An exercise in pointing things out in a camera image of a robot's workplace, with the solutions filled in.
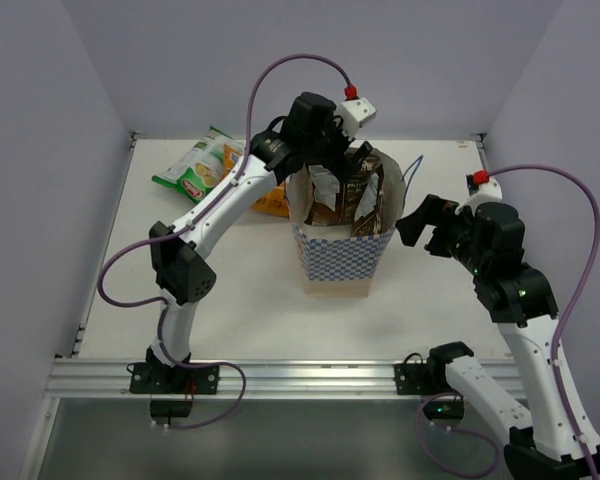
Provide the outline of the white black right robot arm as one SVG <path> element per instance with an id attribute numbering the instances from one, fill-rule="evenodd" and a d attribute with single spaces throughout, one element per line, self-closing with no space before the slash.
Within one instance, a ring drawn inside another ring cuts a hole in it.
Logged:
<path id="1" fill-rule="evenodd" d="M 425 249 L 453 258 L 472 275 L 478 301 L 513 355 L 527 403 L 521 405 L 488 375 L 462 342 L 431 349 L 425 379 L 467 399 L 497 434 L 516 479 L 583 479 L 600 474 L 600 436 L 589 422 L 561 348 L 553 349 L 559 317 L 545 275 L 523 260 L 525 225 L 510 205 L 475 208 L 425 197 L 396 228 L 413 247 L 432 226 Z"/>

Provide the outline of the green Chuba chips bag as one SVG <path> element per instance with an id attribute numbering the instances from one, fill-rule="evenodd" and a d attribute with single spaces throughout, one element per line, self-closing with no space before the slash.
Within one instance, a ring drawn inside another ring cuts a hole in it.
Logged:
<path id="1" fill-rule="evenodd" d="M 210 126 L 179 160 L 154 174 L 151 180 L 199 204 L 231 171 L 243 152 L 243 142 Z"/>

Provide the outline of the yellow snack bag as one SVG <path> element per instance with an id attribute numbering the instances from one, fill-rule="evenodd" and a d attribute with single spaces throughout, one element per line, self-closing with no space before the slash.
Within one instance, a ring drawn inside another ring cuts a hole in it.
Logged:
<path id="1" fill-rule="evenodd" d="M 231 173 L 242 153 L 243 149 L 241 147 L 231 146 L 229 143 L 224 145 L 223 164 L 225 167 L 225 177 Z M 289 208 L 286 199 L 285 184 L 281 183 L 275 189 L 258 199 L 251 206 L 251 209 L 262 214 L 288 218 Z"/>

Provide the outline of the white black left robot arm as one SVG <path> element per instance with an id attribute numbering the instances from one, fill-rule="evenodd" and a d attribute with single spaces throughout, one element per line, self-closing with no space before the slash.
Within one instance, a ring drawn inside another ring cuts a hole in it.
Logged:
<path id="1" fill-rule="evenodd" d="M 166 301 L 147 358 L 157 363 L 152 379 L 162 390 L 177 392 L 187 383 L 189 335 L 199 301 L 216 282 L 207 259 L 217 242 L 257 200 L 307 165 L 322 166 L 340 181 L 357 173 L 371 147 L 364 143 L 353 155 L 347 150 L 376 114 L 366 98 L 334 103 L 302 93 L 287 115 L 250 140 L 207 198 L 172 225 L 157 222 L 151 227 L 151 263 Z"/>

